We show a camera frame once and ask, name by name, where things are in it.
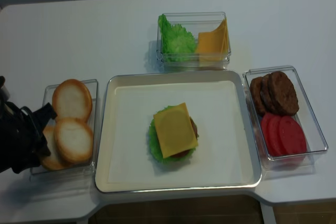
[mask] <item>stacked patties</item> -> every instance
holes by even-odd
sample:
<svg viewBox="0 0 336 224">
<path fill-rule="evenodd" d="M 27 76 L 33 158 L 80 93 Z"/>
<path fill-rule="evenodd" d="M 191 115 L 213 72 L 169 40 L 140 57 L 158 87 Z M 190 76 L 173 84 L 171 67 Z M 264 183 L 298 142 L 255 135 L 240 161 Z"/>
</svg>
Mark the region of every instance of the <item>stacked patties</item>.
<svg viewBox="0 0 336 224">
<path fill-rule="evenodd" d="M 295 115 L 299 103 L 293 83 L 283 72 L 277 71 L 251 81 L 250 90 L 257 113 Z"/>
<path fill-rule="evenodd" d="M 56 126 L 44 130 L 51 156 L 41 158 L 42 165 L 58 170 L 88 161 L 93 150 L 93 132 L 86 124 L 92 111 L 90 91 L 78 80 L 66 80 L 54 91 L 52 106 Z"/>
</svg>

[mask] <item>white table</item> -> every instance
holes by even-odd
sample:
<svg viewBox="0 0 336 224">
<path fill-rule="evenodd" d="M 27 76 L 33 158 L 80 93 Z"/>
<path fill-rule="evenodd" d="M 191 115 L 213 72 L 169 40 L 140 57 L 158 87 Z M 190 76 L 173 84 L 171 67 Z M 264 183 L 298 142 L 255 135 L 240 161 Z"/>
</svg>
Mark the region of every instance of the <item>white table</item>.
<svg viewBox="0 0 336 224">
<path fill-rule="evenodd" d="M 118 74 L 155 72 L 157 17 L 167 12 L 225 11 L 240 73 L 296 67 L 329 151 L 300 175 L 267 172 L 248 194 L 267 204 L 335 199 L 334 68 L 336 0 L 87 0 L 17 5 L 0 12 L 0 74 L 18 106 L 42 105 L 44 89 L 68 78 L 97 79 L 100 104 Z M 29 171 L 0 174 L 0 222 L 85 219 L 106 204 L 241 191 L 106 196 L 92 178 L 30 188 Z"/>
</svg>

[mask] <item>wooden floor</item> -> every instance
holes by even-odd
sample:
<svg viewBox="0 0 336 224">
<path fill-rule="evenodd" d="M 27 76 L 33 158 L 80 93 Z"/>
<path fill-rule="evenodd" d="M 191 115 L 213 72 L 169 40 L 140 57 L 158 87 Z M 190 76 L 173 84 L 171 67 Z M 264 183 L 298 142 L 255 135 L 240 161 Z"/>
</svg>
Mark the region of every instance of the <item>wooden floor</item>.
<svg viewBox="0 0 336 224">
<path fill-rule="evenodd" d="M 277 224 L 336 224 L 336 201 L 274 207 Z M 225 196 L 109 205 L 91 224 L 263 223 L 259 202 L 248 196 Z"/>
</svg>

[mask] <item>hamburger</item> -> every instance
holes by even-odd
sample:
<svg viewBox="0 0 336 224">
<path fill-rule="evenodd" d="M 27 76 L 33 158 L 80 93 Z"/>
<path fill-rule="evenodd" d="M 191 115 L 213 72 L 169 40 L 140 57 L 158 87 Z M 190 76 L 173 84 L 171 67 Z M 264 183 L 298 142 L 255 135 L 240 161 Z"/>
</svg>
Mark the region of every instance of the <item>hamburger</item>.
<svg viewBox="0 0 336 224">
<path fill-rule="evenodd" d="M 153 117 L 149 148 L 156 161 L 167 164 L 190 157 L 198 146 L 198 133 L 186 104 L 167 106 Z"/>
</svg>

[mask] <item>hamburger bun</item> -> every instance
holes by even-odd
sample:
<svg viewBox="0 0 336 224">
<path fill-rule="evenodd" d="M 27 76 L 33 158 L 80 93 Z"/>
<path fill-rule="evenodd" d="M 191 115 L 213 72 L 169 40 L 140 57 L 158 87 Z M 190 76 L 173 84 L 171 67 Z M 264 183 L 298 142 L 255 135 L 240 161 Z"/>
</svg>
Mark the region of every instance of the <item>hamburger bun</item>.
<svg viewBox="0 0 336 224">
<path fill-rule="evenodd" d="M 57 147 L 54 138 L 54 127 L 46 126 L 43 134 L 48 142 L 48 148 L 51 152 L 50 156 L 40 156 L 42 166 L 47 170 L 61 170 L 71 166 L 68 162 L 64 161 L 57 152 Z"/>
<path fill-rule="evenodd" d="M 93 132 L 82 120 L 58 120 L 55 126 L 55 140 L 60 156 L 72 164 L 83 163 L 92 156 Z"/>
<path fill-rule="evenodd" d="M 71 117 L 87 122 L 92 111 L 90 91 L 78 80 L 66 80 L 54 91 L 52 106 L 57 113 L 56 121 Z"/>
</svg>

